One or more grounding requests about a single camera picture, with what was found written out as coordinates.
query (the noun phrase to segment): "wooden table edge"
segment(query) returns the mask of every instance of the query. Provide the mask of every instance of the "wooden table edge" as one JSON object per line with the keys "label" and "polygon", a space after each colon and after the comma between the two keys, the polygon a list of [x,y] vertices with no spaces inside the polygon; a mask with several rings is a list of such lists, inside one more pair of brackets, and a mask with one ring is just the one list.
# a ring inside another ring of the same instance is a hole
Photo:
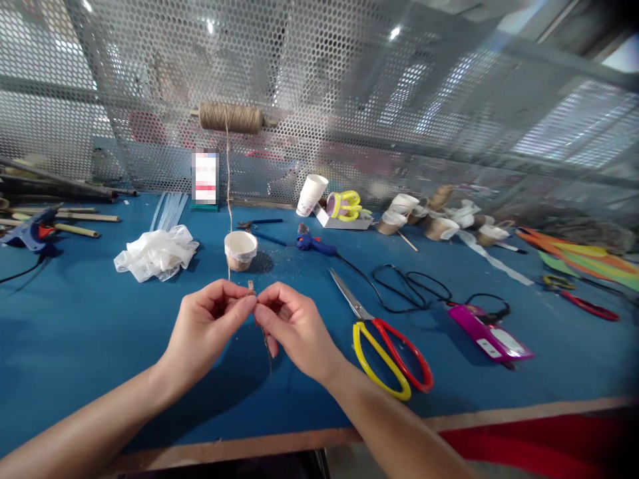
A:
{"label": "wooden table edge", "polygon": [[[564,401],[522,408],[468,412],[454,416],[426,418],[424,421],[437,432],[488,426],[505,422],[539,419],[564,414],[578,414],[615,409],[636,404],[631,397],[602,398],[586,401]],[[207,462],[243,459],[301,450],[345,446],[361,441],[357,431],[350,428],[321,429],[289,434],[275,434],[236,440],[219,440],[186,446],[150,449],[117,456],[105,473],[139,472],[167,469]]]}

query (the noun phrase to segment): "red scissors handle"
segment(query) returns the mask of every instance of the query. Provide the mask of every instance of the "red scissors handle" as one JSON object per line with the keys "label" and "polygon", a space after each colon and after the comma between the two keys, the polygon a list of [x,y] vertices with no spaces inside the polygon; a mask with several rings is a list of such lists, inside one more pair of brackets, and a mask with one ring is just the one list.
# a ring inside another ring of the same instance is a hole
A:
{"label": "red scissors handle", "polygon": [[[384,340],[384,343],[386,343],[388,350],[391,352],[391,356],[395,360],[395,364],[397,364],[401,372],[404,373],[404,375],[408,378],[408,380],[416,389],[418,389],[419,391],[422,391],[423,393],[428,393],[433,388],[433,373],[431,372],[431,368],[428,366],[428,363],[424,359],[424,356],[421,354],[419,349],[417,349],[417,347],[415,347],[415,345],[411,343],[406,336],[404,336],[402,333],[400,333],[390,324],[386,323],[385,321],[382,321],[380,318],[375,318],[371,320],[371,322],[375,325],[375,327],[379,331],[379,334]],[[404,361],[402,361],[401,357],[399,356],[399,353],[397,352],[397,349],[395,348],[395,345],[392,343],[391,338],[389,337],[386,331],[389,331],[393,336],[397,337],[402,343],[407,345],[409,349],[412,351],[412,353],[415,355],[415,357],[417,358],[417,361],[419,361],[421,372],[424,375],[423,383],[420,383],[417,380],[417,378],[413,376],[413,373],[411,373],[411,371],[408,369]]]}
{"label": "red scissors handle", "polygon": [[569,301],[579,306],[581,309],[585,309],[590,314],[599,316],[600,318],[603,318],[606,321],[619,321],[619,315],[616,313],[613,313],[609,309],[589,303],[585,299],[581,299],[577,296],[573,296],[567,291],[560,291],[560,294],[563,297],[567,298]]}

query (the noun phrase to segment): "hand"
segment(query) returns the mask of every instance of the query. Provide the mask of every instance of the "hand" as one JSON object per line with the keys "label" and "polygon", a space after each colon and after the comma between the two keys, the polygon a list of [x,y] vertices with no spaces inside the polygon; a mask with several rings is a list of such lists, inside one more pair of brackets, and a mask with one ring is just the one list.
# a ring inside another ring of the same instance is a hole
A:
{"label": "hand", "polygon": [[290,286],[275,283],[266,288],[258,296],[254,314],[266,332],[284,346],[295,365],[320,384],[326,386],[345,361],[313,300]]}
{"label": "hand", "polygon": [[185,296],[166,351],[154,367],[162,384],[178,395],[193,387],[213,367],[255,304],[253,291],[225,279]]}

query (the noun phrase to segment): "white cardboard box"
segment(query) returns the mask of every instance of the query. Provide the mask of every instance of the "white cardboard box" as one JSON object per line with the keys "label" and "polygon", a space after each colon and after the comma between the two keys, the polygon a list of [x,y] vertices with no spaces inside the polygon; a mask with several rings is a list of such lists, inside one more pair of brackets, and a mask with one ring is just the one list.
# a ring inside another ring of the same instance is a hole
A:
{"label": "white cardboard box", "polygon": [[334,230],[367,230],[373,222],[373,217],[366,213],[360,214],[359,218],[352,222],[343,222],[337,218],[331,218],[319,203],[313,208],[313,213],[318,219],[319,224],[324,228]]}

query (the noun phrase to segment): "pink device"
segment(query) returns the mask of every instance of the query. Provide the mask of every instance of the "pink device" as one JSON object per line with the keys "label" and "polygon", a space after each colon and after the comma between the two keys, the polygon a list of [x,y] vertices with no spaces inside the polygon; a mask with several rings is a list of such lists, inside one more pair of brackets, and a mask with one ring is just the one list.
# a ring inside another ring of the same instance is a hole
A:
{"label": "pink device", "polygon": [[448,311],[461,328],[496,363],[534,358],[533,352],[497,325],[486,325],[477,316],[486,316],[479,307],[458,305]]}

